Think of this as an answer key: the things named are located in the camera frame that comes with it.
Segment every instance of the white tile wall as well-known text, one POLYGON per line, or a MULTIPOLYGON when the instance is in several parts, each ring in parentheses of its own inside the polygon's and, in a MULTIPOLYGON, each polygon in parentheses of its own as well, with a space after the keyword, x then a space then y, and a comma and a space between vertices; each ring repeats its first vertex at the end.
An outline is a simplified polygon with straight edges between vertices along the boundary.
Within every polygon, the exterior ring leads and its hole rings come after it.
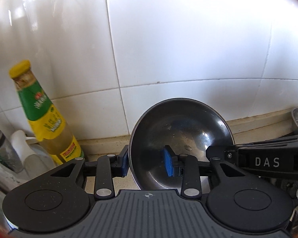
POLYGON ((298 80, 298 0, 274 0, 266 79, 298 80))
POLYGON ((14 127, 8 121, 3 112, 0 113, 0 130, 2 130, 2 132, 7 138, 9 138, 11 134, 15 131, 14 127))
POLYGON ((244 118, 250 113, 260 79, 204 80, 124 87, 124 101, 129 130, 154 104, 169 98, 199 100, 214 108, 227 121, 244 118))
POLYGON ((107 0, 120 86, 260 78, 272 0, 107 0))
POLYGON ((28 123, 22 107, 7 110, 4 114, 16 130, 23 130, 27 135, 33 136, 31 126, 28 123))
POLYGON ((298 81, 261 80, 254 109, 250 116, 298 106, 298 81))
POLYGON ((32 134, 8 76, 22 59, 78 139, 127 135, 172 97, 269 113, 298 106, 298 0, 0 0, 7 136, 32 134))
POLYGON ((3 110, 21 106, 8 70, 24 58, 52 99, 117 88, 106 0, 0 0, 3 110))
POLYGON ((128 135, 119 89, 70 96, 53 102, 78 139, 128 135))

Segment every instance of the blue gripper pad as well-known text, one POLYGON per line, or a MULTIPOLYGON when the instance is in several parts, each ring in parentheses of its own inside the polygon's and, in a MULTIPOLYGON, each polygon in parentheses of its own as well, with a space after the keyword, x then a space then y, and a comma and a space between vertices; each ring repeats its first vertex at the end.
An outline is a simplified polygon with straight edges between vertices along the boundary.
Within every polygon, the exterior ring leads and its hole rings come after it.
POLYGON ((163 155, 164 155, 164 166, 168 173, 168 176, 173 176, 173 166, 172 166, 172 159, 171 156, 166 148, 163 149, 163 155))

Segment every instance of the green bottle label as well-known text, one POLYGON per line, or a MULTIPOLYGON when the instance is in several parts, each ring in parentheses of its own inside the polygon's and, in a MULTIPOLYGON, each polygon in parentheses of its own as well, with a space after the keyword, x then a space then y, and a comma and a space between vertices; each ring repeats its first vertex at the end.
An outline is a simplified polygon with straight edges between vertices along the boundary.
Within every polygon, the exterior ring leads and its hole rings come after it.
POLYGON ((20 101, 28 120, 36 121, 44 116, 52 105, 38 81, 18 91, 20 101))

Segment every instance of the round black disc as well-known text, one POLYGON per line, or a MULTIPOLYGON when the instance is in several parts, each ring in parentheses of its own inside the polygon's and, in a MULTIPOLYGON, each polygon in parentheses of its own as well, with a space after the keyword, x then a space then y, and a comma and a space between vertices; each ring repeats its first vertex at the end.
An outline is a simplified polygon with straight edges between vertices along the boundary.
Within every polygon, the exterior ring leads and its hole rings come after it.
POLYGON ((9 192, 5 217, 19 229, 50 233, 72 226, 89 209, 87 193, 64 177, 33 179, 9 192))
POLYGON ((285 227, 293 202, 283 190, 256 176, 227 177, 209 193, 207 208, 224 225, 253 233, 285 227))

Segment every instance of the yellow label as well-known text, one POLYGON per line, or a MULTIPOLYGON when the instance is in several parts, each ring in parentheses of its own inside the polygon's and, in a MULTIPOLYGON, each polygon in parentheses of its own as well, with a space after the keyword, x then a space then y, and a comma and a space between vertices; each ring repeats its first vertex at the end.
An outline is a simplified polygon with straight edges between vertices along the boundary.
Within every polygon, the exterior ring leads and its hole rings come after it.
POLYGON ((62 162, 60 158, 62 158, 64 161, 70 161, 73 158, 76 157, 84 157, 84 153, 79 145, 79 143, 77 142, 77 140, 75 139, 75 137, 73 136, 73 140, 71 142, 71 144, 68 146, 68 148, 66 150, 64 150, 60 155, 51 155, 51 157, 53 158, 53 160, 58 163, 59 165, 61 165, 62 162))
POLYGON ((65 127, 65 119, 53 104, 40 119, 28 121, 38 141, 56 138, 65 127))

